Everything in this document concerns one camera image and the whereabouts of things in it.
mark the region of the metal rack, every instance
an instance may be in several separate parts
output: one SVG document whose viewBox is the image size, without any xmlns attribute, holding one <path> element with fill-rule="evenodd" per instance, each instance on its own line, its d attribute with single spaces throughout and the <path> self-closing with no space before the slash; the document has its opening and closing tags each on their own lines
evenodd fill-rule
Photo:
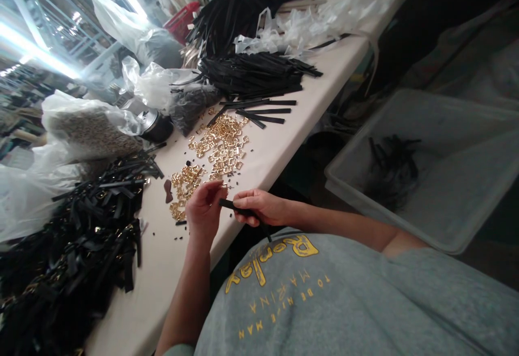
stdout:
<svg viewBox="0 0 519 356">
<path fill-rule="evenodd" d="M 73 11 L 66 14 L 52 0 L 13 0 L 19 24 L 25 25 L 42 49 L 52 52 L 64 63 L 83 67 L 87 77 L 121 47 L 72 0 L 63 0 Z"/>
</svg>

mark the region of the plastic storage bin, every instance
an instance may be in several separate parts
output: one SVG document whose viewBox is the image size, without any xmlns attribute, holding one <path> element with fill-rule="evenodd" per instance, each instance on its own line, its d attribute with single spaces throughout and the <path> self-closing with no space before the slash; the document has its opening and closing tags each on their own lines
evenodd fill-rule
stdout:
<svg viewBox="0 0 519 356">
<path fill-rule="evenodd" d="M 199 9 L 200 2 L 198 1 L 187 4 L 167 22 L 164 28 L 167 29 L 179 43 L 185 45 L 185 39 L 189 34 L 188 25 L 195 19 L 193 12 L 196 12 Z"/>
<path fill-rule="evenodd" d="M 369 137 L 421 139 L 420 175 L 396 213 L 363 194 Z M 362 214 L 398 226 L 448 254 L 467 247 L 519 173 L 519 113 L 400 90 L 327 166 L 326 188 Z"/>
</svg>

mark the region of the right hand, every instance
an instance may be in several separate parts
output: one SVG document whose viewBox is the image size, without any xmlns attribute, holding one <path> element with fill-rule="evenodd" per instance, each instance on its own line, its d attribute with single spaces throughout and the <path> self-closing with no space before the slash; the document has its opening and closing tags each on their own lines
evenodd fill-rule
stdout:
<svg viewBox="0 0 519 356">
<path fill-rule="evenodd" d="M 273 196 L 260 189 L 239 192 L 232 201 L 239 209 L 251 209 L 258 215 L 261 221 L 271 226 L 288 224 L 290 202 L 287 199 Z M 260 225 L 255 217 L 245 217 L 236 211 L 234 215 L 241 223 L 247 223 L 252 227 Z"/>
</svg>

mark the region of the pile of black leather straps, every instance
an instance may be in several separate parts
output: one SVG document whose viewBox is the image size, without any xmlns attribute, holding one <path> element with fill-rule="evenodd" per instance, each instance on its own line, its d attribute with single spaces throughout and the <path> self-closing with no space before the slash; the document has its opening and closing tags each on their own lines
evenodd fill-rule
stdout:
<svg viewBox="0 0 519 356">
<path fill-rule="evenodd" d="M 80 354 L 114 285 L 133 290 L 146 176 L 164 176 L 149 153 L 117 159 L 54 198 L 63 202 L 41 232 L 0 253 L 2 354 Z"/>
<path fill-rule="evenodd" d="M 294 0 L 211 0 L 194 20 L 188 41 L 201 48 L 202 56 L 225 57 L 238 35 L 256 37 L 258 16 L 270 8 L 272 16 Z"/>
</svg>

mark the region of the white table surface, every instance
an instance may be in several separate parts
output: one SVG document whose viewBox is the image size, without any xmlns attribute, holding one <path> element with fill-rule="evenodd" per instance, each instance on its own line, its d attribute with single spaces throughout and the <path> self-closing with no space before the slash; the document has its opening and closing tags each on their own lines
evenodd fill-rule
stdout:
<svg viewBox="0 0 519 356">
<path fill-rule="evenodd" d="M 329 3 L 338 1 L 340 0 L 328 0 Z M 379 36 L 404 1 L 393 0 L 384 15 L 361 22 L 360 29 Z M 243 128 L 243 134 L 249 136 L 250 143 L 244 148 L 247 155 L 243 159 L 241 175 L 235 174 L 231 178 L 230 185 L 235 188 L 230 190 L 229 199 L 241 190 L 255 187 L 268 190 L 271 187 L 344 83 L 354 73 L 368 51 L 368 46 L 364 37 L 348 37 L 337 43 L 334 49 L 316 57 L 315 66 L 324 75 L 317 79 L 305 76 L 303 91 L 278 97 L 297 100 L 297 106 L 290 106 L 291 114 L 279 115 L 285 118 L 284 125 L 266 123 L 267 128 L 261 130 L 249 123 Z M 211 117 L 213 116 L 206 114 L 200 124 L 207 123 Z M 194 151 L 188 149 L 188 144 L 188 139 L 176 131 L 168 140 L 167 146 L 157 153 L 156 161 L 165 174 L 164 179 L 180 171 L 186 160 L 193 159 L 195 164 L 205 164 L 208 174 L 203 180 L 209 179 L 211 163 L 207 161 L 208 153 L 203 159 L 197 159 Z M 148 222 L 148 227 L 142 236 L 143 260 L 141 268 L 135 270 L 135 289 L 127 294 L 121 290 L 114 292 L 106 317 L 96 326 L 87 342 L 88 355 L 151 356 L 155 350 L 180 277 L 189 240 L 189 226 L 188 231 L 184 230 L 184 226 L 175 226 L 169 205 L 164 201 L 163 183 L 164 180 L 152 179 L 151 185 L 144 192 L 140 216 Z M 234 217 L 230 218 L 229 214 L 230 210 L 222 210 L 218 234 L 211 249 L 211 268 L 242 228 L 242 224 L 236 222 Z M 183 239 L 174 241 L 175 237 Z"/>
</svg>

